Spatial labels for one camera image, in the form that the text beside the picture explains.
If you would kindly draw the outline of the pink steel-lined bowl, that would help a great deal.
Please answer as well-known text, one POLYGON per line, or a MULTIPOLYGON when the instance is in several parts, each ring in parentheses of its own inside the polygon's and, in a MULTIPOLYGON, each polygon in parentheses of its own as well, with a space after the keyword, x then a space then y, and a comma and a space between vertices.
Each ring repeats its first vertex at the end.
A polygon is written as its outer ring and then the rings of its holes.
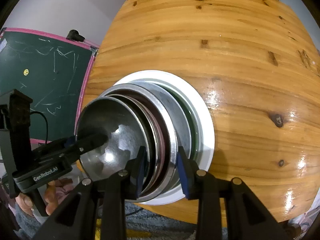
POLYGON ((161 128, 151 111, 137 99, 120 94, 111 94, 111 97, 119 99, 131 106, 131 108, 139 114, 148 131, 152 146, 150 150, 148 176, 143 186, 143 192, 146 192, 156 183, 164 166, 165 144, 161 128))

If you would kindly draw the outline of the small stainless steel bowl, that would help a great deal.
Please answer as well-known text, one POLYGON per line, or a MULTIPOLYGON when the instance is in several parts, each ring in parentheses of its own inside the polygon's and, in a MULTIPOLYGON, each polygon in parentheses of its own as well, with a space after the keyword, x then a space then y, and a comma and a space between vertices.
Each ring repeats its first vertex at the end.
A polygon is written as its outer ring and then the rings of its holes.
POLYGON ((81 112, 76 138, 104 134, 104 143, 80 157, 80 163, 93 181, 106 179, 125 168, 137 157, 139 148, 146 148, 150 162, 150 139, 139 115, 119 99, 104 96, 90 102, 81 112))

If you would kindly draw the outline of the large white oval plate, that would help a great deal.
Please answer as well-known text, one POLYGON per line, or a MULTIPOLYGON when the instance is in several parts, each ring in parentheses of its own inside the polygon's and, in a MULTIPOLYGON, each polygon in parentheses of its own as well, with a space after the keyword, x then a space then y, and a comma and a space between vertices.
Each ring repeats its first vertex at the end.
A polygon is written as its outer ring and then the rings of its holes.
MULTIPOLYGON (((169 72, 164 72, 160 70, 143 70, 140 72, 135 72, 125 76, 124 78, 117 81, 114 85, 124 84, 124 83, 132 83, 133 81, 146 81, 150 83, 157 84, 159 86, 168 83, 177 88, 183 88, 187 86, 187 81, 182 78, 171 74, 169 72)), ((207 171, 210 167, 210 164, 214 155, 214 147, 215 147, 215 132, 214 125, 208 111, 204 100, 199 95, 194 96, 193 103, 199 115, 202 133, 203 133, 203 152, 201 160, 197 163, 199 168, 207 171)), ((180 199, 184 198, 184 194, 182 192, 182 187, 180 184, 180 179, 178 176, 178 170, 175 166, 175 173, 173 180, 169 185, 169 189, 164 193, 160 194, 158 197, 153 198, 147 202, 137 202, 145 204, 145 205, 165 205, 176 202, 180 199)))

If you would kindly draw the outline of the green round plate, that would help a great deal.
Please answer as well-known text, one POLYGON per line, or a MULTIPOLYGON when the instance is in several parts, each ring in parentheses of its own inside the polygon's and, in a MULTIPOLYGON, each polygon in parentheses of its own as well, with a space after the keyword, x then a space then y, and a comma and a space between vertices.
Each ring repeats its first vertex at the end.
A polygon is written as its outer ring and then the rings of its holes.
POLYGON ((187 83, 187 86, 183 88, 177 88, 168 83, 161 86, 178 101, 185 113, 185 116, 187 117, 192 139, 190 159, 193 159, 198 163, 201 160, 203 152, 203 133, 199 115, 193 100, 196 99, 194 96, 199 94, 189 83, 187 83))

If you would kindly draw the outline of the blue floral porcelain plate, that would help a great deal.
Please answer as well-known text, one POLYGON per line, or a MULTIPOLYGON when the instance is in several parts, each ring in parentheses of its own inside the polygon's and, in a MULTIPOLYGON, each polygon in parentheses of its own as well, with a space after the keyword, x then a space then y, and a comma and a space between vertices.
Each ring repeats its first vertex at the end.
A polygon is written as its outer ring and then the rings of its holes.
POLYGON ((163 104, 176 130, 178 145, 184 148, 186 156, 190 158, 192 150, 191 130, 187 117, 178 101, 157 84, 146 81, 133 81, 132 83, 150 91, 163 104))

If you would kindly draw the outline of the wide stainless steel bowl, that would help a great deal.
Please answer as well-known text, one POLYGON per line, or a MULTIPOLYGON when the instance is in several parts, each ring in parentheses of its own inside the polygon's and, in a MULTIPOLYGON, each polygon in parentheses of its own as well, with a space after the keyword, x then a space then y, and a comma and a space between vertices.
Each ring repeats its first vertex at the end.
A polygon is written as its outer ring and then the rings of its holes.
POLYGON ((136 82, 114 85, 105 90, 100 96, 127 95, 142 103, 155 117, 164 138, 164 165, 156 182, 138 199, 147 202, 158 197, 169 189, 173 180, 178 152, 177 133, 166 106, 165 90, 160 87, 152 88, 150 83, 136 82))

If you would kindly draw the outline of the white patterned cloth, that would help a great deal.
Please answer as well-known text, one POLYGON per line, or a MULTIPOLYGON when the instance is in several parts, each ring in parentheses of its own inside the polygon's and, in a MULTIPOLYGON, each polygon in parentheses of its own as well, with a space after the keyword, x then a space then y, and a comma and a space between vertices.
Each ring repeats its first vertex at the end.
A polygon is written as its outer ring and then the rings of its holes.
POLYGON ((308 212, 305 212, 298 217, 290 219, 288 222, 289 226, 297 227, 300 226, 301 233, 296 239, 302 239, 306 232, 310 229, 313 222, 316 220, 317 215, 319 214, 319 206, 314 209, 310 209, 308 212))

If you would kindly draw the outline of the green chalkboard pink frame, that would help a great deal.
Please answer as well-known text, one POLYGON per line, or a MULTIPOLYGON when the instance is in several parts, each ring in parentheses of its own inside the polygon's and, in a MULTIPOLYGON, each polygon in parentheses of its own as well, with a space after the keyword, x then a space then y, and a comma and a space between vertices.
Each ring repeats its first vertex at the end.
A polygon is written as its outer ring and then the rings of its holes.
POLYGON ((32 98, 30 140, 43 144, 74 134, 98 46, 22 28, 1 30, 1 93, 32 98))

